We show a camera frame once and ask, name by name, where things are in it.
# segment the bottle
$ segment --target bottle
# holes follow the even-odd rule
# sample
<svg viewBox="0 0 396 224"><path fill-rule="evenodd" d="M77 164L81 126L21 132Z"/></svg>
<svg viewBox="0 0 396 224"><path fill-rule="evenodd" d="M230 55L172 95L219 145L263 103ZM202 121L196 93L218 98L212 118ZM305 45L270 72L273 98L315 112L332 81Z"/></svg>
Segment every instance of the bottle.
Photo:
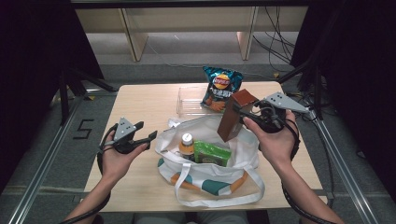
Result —
<svg viewBox="0 0 396 224"><path fill-rule="evenodd" d="M195 161L194 158L194 140L190 133L184 133L178 144L178 150L184 159Z"/></svg>

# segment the blue chip bag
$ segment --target blue chip bag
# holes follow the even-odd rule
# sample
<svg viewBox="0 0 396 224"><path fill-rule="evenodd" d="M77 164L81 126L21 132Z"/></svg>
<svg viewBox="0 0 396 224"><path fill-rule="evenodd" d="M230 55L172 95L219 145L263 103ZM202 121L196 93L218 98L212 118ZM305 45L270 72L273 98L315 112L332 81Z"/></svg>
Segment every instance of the blue chip bag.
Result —
<svg viewBox="0 0 396 224"><path fill-rule="evenodd" d="M202 105L223 112L231 95L239 91L244 76L239 72L217 67L204 66L204 71L209 84Z"/></svg>

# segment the hand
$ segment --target hand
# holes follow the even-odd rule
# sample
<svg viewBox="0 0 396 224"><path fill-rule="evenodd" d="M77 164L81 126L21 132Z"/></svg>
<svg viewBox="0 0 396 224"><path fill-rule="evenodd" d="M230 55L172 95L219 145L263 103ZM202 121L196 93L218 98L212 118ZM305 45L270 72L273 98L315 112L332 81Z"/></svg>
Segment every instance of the hand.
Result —
<svg viewBox="0 0 396 224"><path fill-rule="evenodd" d="M114 134L115 131L112 131L108 135L106 142L112 141ZM148 144L142 144L129 154L121 154L114 148L111 148L111 146L106 146L103 154L102 178L118 182L126 175L134 158L142 153L147 147Z"/></svg>
<svg viewBox="0 0 396 224"><path fill-rule="evenodd" d="M290 110L286 110L286 119L295 122L295 116ZM283 164L285 162L291 163L290 154L294 145L294 137L289 129L284 127L278 133L266 133L260 126L252 119L244 117L245 125L250 129L260 142L262 155L273 166ZM290 127L297 132L296 127L291 122L287 121Z"/></svg>

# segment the forearm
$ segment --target forearm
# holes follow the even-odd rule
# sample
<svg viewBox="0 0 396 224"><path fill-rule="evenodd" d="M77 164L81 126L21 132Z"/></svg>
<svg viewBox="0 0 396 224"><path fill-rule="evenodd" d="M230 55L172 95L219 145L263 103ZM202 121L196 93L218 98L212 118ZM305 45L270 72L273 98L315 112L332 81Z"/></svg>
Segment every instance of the forearm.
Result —
<svg viewBox="0 0 396 224"><path fill-rule="evenodd" d="M281 165L275 164L274 168L291 198L305 212L334 223L344 223L343 220L337 216L311 188L309 188L306 182L291 166L291 163Z"/></svg>
<svg viewBox="0 0 396 224"><path fill-rule="evenodd" d="M85 214L97 207L105 200L116 184L117 181L102 178L95 188L81 201L81 203L78 204L78 206L65 218L65 220ZM87 217L77 223L92 223L94 217L95 216Z"/></svg>

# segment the white bag strap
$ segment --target white bag strap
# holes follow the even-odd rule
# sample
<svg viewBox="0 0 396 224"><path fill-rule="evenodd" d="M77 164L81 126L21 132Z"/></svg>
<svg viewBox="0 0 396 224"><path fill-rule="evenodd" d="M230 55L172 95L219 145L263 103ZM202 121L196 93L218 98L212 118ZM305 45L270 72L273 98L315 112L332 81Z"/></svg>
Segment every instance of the white bag strap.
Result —
<svg viewBox="0 0 396 224"><path fill-rule="evenodd" d="M262 178L257 174L257 172L253 169L251 166L245 167L245 171L250 175L250 177L253 179L253 181L256 183L256 185L259 187L260 192L241 196L241 197L236 197L236 198L230 198L230 199L218 199L218 200L197 200L197 201L184 201L178 197L178 190L180 189L181 184L183 181L186 179L187 175L189 174L191 168L190 163L184 163L183 168L181 170L180 177L178 178L176 184L175 184L175 194L177 197L177 200L182 203L183 205L186 205L188 207L197 207L197 206L205 206L205 207L225 207L225 206L233 206L233 205L239 205L239 204L246 204L246 203L255 203L258 200L262 198L264 195L265 191L265 186L264 182L262 181Z"/></svg>

